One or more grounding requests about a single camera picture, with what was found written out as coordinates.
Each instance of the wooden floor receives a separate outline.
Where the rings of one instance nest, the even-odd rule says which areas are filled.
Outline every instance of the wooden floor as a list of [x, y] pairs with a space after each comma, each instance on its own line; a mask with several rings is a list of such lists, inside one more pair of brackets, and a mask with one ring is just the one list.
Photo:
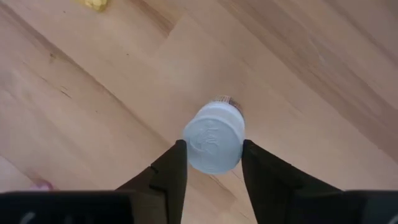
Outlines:
[[[217, 94], [342, 189], [398, 189], [396, 0], [0, 0], [0, 190], [115, 189]], [[241, 167], [189, 168], [183, 223], [255, 223]]]

